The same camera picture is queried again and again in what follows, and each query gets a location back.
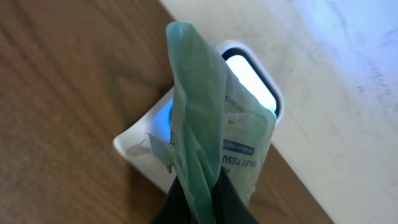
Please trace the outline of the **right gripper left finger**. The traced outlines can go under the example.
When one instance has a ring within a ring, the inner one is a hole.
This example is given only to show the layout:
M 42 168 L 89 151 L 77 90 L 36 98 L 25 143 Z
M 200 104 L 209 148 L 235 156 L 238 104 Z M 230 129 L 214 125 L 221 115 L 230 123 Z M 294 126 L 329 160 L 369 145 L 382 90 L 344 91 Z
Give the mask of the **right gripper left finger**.
M 159 213 L 151 224 L 191 224 L 192 218 L 183 188 L 178 180 L 174 179 L 167 193 Z

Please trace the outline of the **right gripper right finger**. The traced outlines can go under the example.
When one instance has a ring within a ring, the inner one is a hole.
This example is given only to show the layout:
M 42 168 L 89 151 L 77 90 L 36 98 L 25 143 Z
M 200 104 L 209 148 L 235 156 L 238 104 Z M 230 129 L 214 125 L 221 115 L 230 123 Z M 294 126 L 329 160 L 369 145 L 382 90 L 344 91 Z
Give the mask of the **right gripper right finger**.
M 213 206 L 217 224 L 259 224 L 239 198 L 228 174 L 221 169 L 213 188 Z

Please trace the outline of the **teal tissue packet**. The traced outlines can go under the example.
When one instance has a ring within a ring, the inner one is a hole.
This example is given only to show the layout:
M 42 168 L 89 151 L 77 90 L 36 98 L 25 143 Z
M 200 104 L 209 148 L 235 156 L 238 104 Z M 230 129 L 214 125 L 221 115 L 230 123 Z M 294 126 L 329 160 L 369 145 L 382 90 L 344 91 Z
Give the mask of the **teal tissue packet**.
M 277 117 L 239 81 L 187 22 L 166 28 L 174 76 L 170 141 L 150 146 L 183 188 L 191 223 L 216 223 L 213 188 L 221 169 L 248 208 Z

